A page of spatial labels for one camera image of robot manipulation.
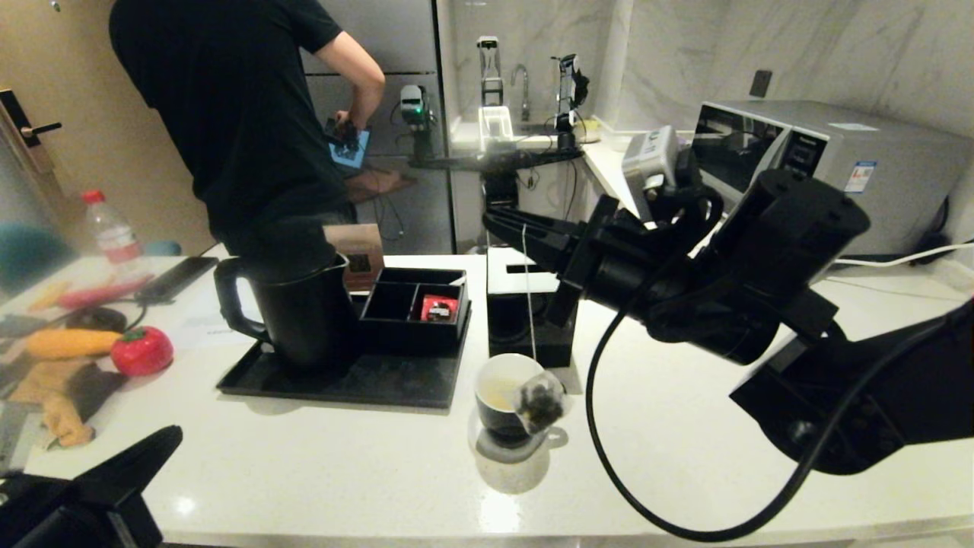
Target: sticker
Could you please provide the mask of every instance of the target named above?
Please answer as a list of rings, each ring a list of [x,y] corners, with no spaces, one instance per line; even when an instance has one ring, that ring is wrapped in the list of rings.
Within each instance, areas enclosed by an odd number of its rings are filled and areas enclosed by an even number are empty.
[[[833,128],[839,128],[840,130],[846,130],[847,132],[877,132],[880,129],[874,128],[873,126],[867,126],[865,124],[829,124]]]
[[[862,194],[866,191],[869,184],[869,177],[873,176],[876,170],[876,162],[856,162],[849,176],[849,182],[845,185],[846,194]]]

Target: microwave control panel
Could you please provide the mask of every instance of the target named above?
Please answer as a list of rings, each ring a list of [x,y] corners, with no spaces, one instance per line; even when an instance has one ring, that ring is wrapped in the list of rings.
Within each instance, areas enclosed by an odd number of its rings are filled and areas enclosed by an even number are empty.
[[[823,138],[812,137],[798,131],[792,131],[788,138],[788,145],[781,157],[781,168],[798,172],[804,176],[814,176],[818,161],[822,159],[826,141]]]

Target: man's arm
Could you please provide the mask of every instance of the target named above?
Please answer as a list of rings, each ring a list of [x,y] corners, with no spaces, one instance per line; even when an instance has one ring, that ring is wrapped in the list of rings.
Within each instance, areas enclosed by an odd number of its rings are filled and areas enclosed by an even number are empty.
[[[339,74],[352,82],[352,107],[348,119],[360,131],[382,101],[386,88],[386,75],[379,64],[368,55],[348,32],[342,32],[334,40],[315,52],[315,57],[328,63]]]

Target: white cable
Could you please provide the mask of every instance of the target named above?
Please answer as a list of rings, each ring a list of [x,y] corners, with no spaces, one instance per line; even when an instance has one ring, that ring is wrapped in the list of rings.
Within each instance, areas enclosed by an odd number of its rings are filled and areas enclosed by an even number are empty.
[[[925,256],[930,256],[933,254],[951,252],[953,250],[966,250],[968,248],[974,248],[974,243],[954,244],[952,246],[944,246],[943,248],[936,248],[919,254],[907,255],[901,258],[897,258],[896,260],[891,260],[889,262],[872,262],[870,260],[856,260],[854,258],[838,258],[836,259],[835,264],[851,264],[855,266],[872,266],[874,268],[886,268],[888,266],[896,266],[897,264],[903,264],[904,262],[910,262],[911,260],[924,258]]]

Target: door handle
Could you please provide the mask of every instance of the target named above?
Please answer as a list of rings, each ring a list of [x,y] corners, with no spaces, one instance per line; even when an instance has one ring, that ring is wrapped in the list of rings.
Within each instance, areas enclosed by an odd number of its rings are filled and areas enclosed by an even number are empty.
[[[47,132],[59,130],[62,127],[63,126],[61,126],[60,122],[54,122],[53,124],[48,124],[47,126],[41,126],[40,128],[30,128],[30,127],[20,128],[20,134],[23,136],[23,138],[31,138],[31,137],[39,136],[41,134],[45,134]]]
[[[41,139],[37,138],[37,135],[60,128],[60,122],[38,128],[31,126],[27,114],[20,106],[20,101],[14,95],[14,91],[0,89],[0,125],[9,128],[11,144],[19,143],[17,149],[37,173],[46,174],[54,169],[51,157],[48,156],[44,145],[41,144]]]

